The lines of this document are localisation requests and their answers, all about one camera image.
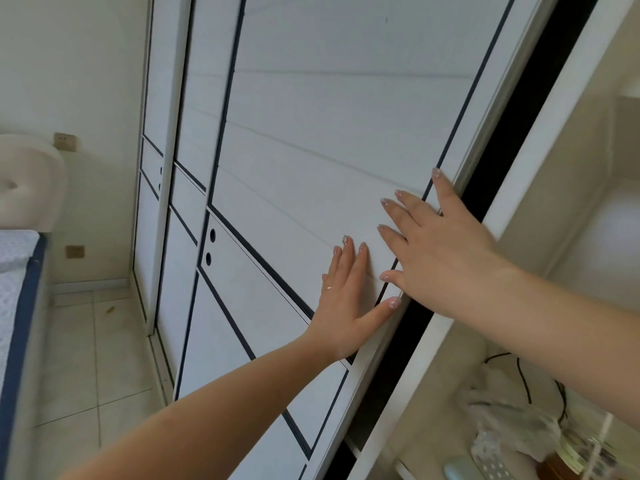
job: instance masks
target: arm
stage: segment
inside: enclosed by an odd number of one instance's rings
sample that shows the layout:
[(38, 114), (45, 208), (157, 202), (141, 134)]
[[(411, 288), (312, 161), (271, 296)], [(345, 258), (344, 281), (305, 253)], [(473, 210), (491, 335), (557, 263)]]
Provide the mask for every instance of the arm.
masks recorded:
[(307, 331), (148, 419), (64, 480), (228, 478), (271, 423), (331, 363), (356, 352), (399, 304), (390, 298), (358, 318), (368, 259), (351, 238), (336, 246)]
[(640, 428), (640, 315), (573, 294), (501, 258), (446, 177), (434, 171), (433, 182), (443, 216), (409, 193), (396, 193), (402, 206), (383, 201), (402, 235), (386, 226), (380, 234), (403, 271), (381, 279)]

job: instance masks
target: bed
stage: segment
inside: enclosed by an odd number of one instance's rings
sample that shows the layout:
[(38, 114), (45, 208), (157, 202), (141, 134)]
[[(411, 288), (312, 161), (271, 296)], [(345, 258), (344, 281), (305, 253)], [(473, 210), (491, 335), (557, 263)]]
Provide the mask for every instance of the bed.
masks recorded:
[(28, 478), (45, 316), (47, 238), (0, 230), (0, 479)]

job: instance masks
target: tiled floor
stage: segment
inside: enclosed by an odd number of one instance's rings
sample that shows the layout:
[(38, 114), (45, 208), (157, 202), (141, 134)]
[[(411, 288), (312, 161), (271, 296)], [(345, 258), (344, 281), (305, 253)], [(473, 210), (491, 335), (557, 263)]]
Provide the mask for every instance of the tiled floor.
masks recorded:
[(35, 429), (35, 480), (113, 443), (160, 408), (128, 289), (55, 297)]

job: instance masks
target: finger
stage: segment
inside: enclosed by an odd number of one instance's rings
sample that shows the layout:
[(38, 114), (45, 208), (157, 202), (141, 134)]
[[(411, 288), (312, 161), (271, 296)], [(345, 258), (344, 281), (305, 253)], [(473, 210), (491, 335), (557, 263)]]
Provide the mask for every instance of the finger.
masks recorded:
[(384, 300), (372, 311), (356, 320), (356, 330), (360, 346), (364, 343), (394, 314), (400, 306), (400, 297)]
[(434, 168), (431, 173), (433, 186), (436, 187), (438, 202), (444, 216), (460, 215), (468, 213), (465, 204), (453, 191), (453, 186), (449, 179), (444, 176), (439, 168)]
[(425, 224), (428, 219), (436, 215), (434, 209), (427, 202), (411, 192), (396, 190), (396, 198), (404, 205), (413, 220), (420, 225)]
[(335, 276), (333, 278), (332, 286), (336, 288), (342, 288), (347, 281), (351, 268), (353, 267), (353, 259), (355, 255), (355, 249), (353, 247), (353, 239), (348, 235), (342, 238), (342, 255), (340, 256), (340, 262), (338, 268), (335, 270)]
[(409, 215), (407, 210), (396, 204), (391, 199), (384, 198), (380, 201), (382, 203), (382, 207), (385, 208), (391, 220), (396, 224), (400, 232), (405, 236), (411, 234), (414, 230), (416, 230), (419, 226), (416, 221), (413, 220), (413, 217)]
[(380, 274), (380, 279), (385, 283), (391, 283), (392, 285), (397, 286), (402, 291), (406, 292), (406, 286), (404, 282), (404, 273), (402, 271), (398, 271), (396, 269), (389, 269), (388, 271), (383, 271)]
[(353, 263), (351, 272), (347, 278), (345, 287), (349, 287), (359, 298), (360, 290), (362, 289), (362, 281), (367, 271), (367, 263), (369, 262), (369, 247), (366, 243), (362, 243), (358, 249), (358, 255), (356, 261)]
[(327, 277), (323, 280), (324, 288), (331, 286), (335, 272), (338, 269), (338, 263), (340, 263), (340, 256), (342, 255), (342, 249), (340, 246), (333, 247), (333, 258), (331, 259), (331, 265), (329, 265), (329, 271), (327, 271)]
[(380, 224), (378, 226), (378, 232), (391, 252), (400, 261), (403, 261), (409, 248), (409, 243), (407, 243), (402, 234), (397, 233), (395, 230), (391, 229), (391, 227), (385, 226), (384, 224)]

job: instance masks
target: wall socket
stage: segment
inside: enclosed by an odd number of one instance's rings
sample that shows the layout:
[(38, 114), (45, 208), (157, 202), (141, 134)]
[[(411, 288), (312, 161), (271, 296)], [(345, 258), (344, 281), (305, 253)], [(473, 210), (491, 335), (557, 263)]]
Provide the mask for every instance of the wall socket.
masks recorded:
[(67, 259), (84, 259), (84, 246), (65, 246)]
[(53, 146), (63, 152), (76, 152), (78, 149), (78, 137), (67, 133), (54, 133)]

